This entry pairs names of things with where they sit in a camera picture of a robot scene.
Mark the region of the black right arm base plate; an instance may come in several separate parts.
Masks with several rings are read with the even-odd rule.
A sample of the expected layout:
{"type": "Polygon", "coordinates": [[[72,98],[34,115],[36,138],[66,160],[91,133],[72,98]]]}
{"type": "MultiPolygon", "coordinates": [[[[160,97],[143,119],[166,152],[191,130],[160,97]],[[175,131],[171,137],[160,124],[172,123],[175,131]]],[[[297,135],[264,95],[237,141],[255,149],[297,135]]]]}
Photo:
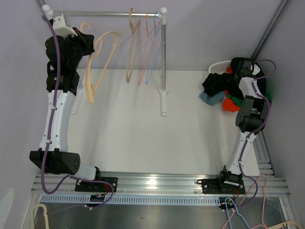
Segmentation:
{"type": "Polygon", "coordinates": [[[246,193],[243,181],[238,184],[229,181],[222,181],[220,178],[206,178],[199,179],[196,183],[202,187],[203,194],[243,195],[246,193]]]}

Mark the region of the light blue wire hanger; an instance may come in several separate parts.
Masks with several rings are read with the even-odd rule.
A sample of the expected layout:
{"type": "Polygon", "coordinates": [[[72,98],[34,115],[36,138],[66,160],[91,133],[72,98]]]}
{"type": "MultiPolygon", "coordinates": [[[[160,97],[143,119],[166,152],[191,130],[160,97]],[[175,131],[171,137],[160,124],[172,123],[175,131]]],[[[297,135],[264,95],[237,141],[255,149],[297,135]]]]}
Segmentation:
{"type": "Polygon", "coordinates": [[[159,47],[157,44],[158,40],[158,35],[161,30],[161,23],[157,23],[157,18],[159,16],[159,12],[155,13],[153,23],[154,23],[154,28],[153,28],[153,40],[151,43],[151,48],[150,48],[150,54],[149,54],[149,63],[148,63],[148,69],[145,77],[145,84],[148,85],[152,76],[153,72],[153,67],[155,65],[155,61],[153,60],[153,56],[155,53],[157,53],[157,56],[159,55],[159,47]]]}

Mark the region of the grey-blue t shirt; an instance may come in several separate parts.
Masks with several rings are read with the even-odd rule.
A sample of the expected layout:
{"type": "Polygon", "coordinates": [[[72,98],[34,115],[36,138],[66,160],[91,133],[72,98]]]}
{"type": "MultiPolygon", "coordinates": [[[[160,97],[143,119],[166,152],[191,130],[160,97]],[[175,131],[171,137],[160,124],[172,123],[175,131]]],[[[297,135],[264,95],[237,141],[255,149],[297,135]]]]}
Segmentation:
{"type": "Polygon", "coordinates": [[[219,92],[214,96],[209,96],[208,94],[206,94],[205,92],[202,92],[199,97],[209,106],[213,106],[215,105],[217,102],[219,102],[220,100],[222,100],[223,98],[225,98],[225,92],[219,92]]]}

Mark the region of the orange t shirt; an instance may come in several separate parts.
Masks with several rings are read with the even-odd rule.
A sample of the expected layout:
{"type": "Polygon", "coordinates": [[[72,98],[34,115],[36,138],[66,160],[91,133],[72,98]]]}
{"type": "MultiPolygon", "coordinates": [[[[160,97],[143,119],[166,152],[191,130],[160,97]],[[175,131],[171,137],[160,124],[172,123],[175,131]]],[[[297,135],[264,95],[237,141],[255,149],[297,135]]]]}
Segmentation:
{"type": "Polygon", "coordinates": [[[240,110],[240,107],[238,107],[229,97],[229,93],[227,90],[225,90],[224,93],[225,93],[225,98],[223,100],[223,105],[222,105],[223,110],[232,113],[238,112],[240,110]]]}

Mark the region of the beige wooden hanger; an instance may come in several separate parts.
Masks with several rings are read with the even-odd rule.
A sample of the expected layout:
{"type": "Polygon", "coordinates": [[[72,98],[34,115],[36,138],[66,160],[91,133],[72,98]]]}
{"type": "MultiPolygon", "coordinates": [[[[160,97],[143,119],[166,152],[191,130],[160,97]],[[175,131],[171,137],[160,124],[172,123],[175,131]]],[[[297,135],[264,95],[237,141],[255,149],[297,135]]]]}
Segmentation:
{"type": "Polygon", "coordinates": [[[94,51],[89,55],[82,80],[89,104],[95,102],[95,95],[118,48],[121,37],[122,33],[119,31],[107,31],[93,39],[94,51]],[[102,61],[102,70],[99,76],[92,76],[93,64],[97,61],[102,61]]]}
{"type": "Polygon", "coordinates": [[[129,57],[126,67],[126,83],[129,83],[132,77],[134,66],[136,64],[137,55],[139,52],[141,41],[141,20],[137,20],[135,23],[132,21],[133,8],[129,10],[129,27],[131,29],[131,43],[129,48],[129,57]]]}

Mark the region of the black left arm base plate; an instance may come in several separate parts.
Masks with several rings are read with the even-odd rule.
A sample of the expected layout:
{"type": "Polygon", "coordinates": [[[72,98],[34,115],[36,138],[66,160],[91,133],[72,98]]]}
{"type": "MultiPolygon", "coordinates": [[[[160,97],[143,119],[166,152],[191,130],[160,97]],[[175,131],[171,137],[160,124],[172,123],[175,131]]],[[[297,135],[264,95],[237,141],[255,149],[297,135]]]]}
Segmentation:
{"type": "Polygon", "coordinates": [[[102,177],[103,183],[94,182],[76,182],[75,191],[76,192],[111,192],[111,187],[113,186],[114,193],[117,190],[118,178],[117,177],[102,177]]]}

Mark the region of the green t shirt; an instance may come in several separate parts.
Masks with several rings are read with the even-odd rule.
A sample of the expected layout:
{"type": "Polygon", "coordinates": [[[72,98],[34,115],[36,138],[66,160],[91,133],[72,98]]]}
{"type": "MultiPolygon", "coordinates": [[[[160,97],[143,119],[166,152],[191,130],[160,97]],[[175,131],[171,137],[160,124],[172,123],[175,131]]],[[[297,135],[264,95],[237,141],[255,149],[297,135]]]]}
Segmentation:
{"type": "MultiPolygon", "coordinates": [[[[269,100],[269,102],[272,101],[272,97],[267,86],[259,87],[259,90],[261,94],[269,100]]],[[[224,92],[226,97],[231,99],[238,107],[242,105],[244,95],[240,89],[232,89],[229,91],[225,90],[224,92]]]]}

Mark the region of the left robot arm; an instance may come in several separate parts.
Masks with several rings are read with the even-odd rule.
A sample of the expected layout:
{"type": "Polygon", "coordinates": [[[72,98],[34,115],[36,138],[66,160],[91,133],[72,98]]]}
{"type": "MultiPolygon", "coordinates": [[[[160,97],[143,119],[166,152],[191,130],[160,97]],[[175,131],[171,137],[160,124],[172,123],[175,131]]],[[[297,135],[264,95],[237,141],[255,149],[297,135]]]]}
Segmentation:
{"type": "Polygon", "coordinates": [[[77,68],[83,56],[94,52],[93,40],[93,35],[79,32],[66,38],[50,37],[45,42],[49,58],[48,113],[39,149],[30,152],[30,161],[46,173],[86,179],[86,186],[98,191],[103,182],[96,176],[98,169],[83,163],[79,154],[68,151],[69,119],[80,79],[77,68]]]}

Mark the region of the black t shirt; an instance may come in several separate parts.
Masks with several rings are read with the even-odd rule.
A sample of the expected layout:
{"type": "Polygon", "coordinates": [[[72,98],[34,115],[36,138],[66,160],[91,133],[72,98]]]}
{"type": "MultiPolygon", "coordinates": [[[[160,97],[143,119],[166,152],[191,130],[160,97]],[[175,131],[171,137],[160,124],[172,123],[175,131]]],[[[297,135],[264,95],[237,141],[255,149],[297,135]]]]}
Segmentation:
{"type": "Polygon", "coordinates": [[[266,79],[260,64],[245,57],[234,57],[230,61],[231,64],[227,68],[227,73],[208,74],[202,83],[203,92],[209,96],[214,96],[225,90],[240,89],[244,98],[255,96],[252,82],[257,80],[256,89],[261,94],[259,87],[266,86],[266,79]]]}

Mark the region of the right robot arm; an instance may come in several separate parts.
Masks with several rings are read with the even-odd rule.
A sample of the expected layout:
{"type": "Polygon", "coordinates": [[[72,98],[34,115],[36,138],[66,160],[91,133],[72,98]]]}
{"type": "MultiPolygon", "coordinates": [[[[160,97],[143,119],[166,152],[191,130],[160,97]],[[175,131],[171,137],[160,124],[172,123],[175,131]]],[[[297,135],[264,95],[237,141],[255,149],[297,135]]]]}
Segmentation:
{"type": "Polygon", "coordinates": [[[259,64],[251,59],[235,58],[231,61],[231,68],[234,83],[241,90],[244,99],[235,120],[238,132],[233,152],[217,181],[217,188],[222,193],[244,185],[244,165],[248,152],[256,135],[264,128],[271,108],[267,97],[266,77],[259,64]]]}

